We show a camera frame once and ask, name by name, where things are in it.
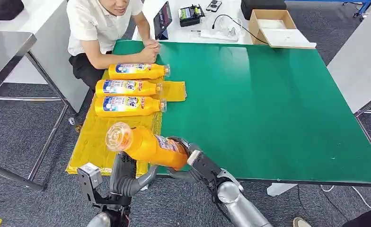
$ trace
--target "green table mat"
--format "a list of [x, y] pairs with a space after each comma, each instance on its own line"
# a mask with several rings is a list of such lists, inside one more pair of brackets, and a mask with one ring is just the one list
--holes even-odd
[[[160, 44], [157, 63], [187, 90], [168, 103], [163, 136], [198, 144], [236, 178], [371, 184], [371, 145], [317, 50]], [[142, 49], [118, 41], [113, 53]]]

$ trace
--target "gray carpet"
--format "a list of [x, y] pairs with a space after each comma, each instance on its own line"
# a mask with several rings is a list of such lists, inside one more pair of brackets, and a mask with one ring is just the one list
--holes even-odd
[[[359, 25], [352, 18], [355, 5], [341, 3], [287, 2], [297, 27], [312, 42], [326, 64]], [[126, 33], [131, 38], [134, 25]], [[0, 95], [48, 96], [42, 85], [5, 84]], [[88, 95], [81, 112], [83, 121], [91, 97]], [[28, 175], [62, 108], [59, 102], [0, 101], [0, 165], [21, 175]], [[97, 209], [85, 199], [75, 175], [65, 173], [66, 165], [77, 141], [77, 133], [68, 124], [67, 114], [48, 154], [35, 178], [45, 183], [45, 192], [34, 192], [0, 177], [0, 218], [3, 227], [84, 227]], [[371, 135], [371, 115], [361, 118]], [[104, 177], [101, 191], [107, 189]], [[336, 186], [326, 192], [327, 200], [317, 185], [300, 185], [286, 193], [269, 197], [267, 183], [242, 182], [250, 199], [275, 227], [290, 226], [295, 216], [309, 221], [313, 227], [337, 227], [369, 209], [351, 187]], [[371, 188], [358, 187], [371, 205]], [[200, 183], [184, 183], [175, 179], [157, 179], [150, 188], [133, 198], [132, 226], [137, 227], [221, 227], [231, 226], [211, 203], [210, 195]]]

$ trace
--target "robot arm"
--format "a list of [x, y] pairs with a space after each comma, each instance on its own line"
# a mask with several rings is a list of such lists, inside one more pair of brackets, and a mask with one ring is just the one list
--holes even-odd
[[221, 169], [201, 150], [194, 149], [187, 163], [202, 177], [214, 202], [222, 203], [227, 209], [230, 221], [236, 227], [272, 227], [249, 200], [247, 200], [240, 183], [225, 169]]
[[[168, 168], [170, 176], [186, 181], [203, 181], [213, 197], [213, 202], [234, 226], [272, 227], [261, 212], [244, 197], [243, 187], [227, 170], [212, 162], [198, 146], [180, 138], [171, 139], [181, 142], [186, 148], [189, 154], [187, 163], [191, 168], [187, 172]], [[117, 154], [113, 163], [108, 196], [102, 198], [96, 191], [96, 187], [102, 182], [100, 170], [90, 163], [78, 168], [84, 196], [95, 207], [100, 208], [99, 214], [87, 227], [129, 226], [132, 196], [154, 180], [157, 173], [157, 166], [151, 166], [146, 174], [135, 179], [135, 169], [136, 162], [133, 159], [124, 152]], [[220, 204], [224, 205], [227, 212], [221, 209]]]

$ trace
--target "clear bottle cap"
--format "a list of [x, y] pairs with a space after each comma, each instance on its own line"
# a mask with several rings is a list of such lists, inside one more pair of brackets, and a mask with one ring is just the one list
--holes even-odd
[[106, 133], [106, 146], [111, 151], [126, 150], [133, 140], [133, 131], [128, 124], [117, 122]]
[[165, 76], [170, 77], [170, 65], [167, 64], [164, 67], [165, 67]]
[[159, 106], [160, 111], [163, 112], [163, 113], [165, 113], [166, 110], [168, 109], [168, 105], [167, 105], [166, 99], [164, 99], [164, 98], [161, 99], [159, 105], [160, 105]]
[[162, 83], [156, 84], [156, 94], [158, 94], [158, 95], [163, 94], [163, 84]]

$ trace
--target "power strip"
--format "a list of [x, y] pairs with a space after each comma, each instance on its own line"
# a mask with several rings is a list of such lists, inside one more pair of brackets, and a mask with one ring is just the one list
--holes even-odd
[[237, 42], [239, 40], [238, 35], [224, 35], [222, 32], [213, 30], [201, 30], [201, 38], [219, 39], [225, 41]]

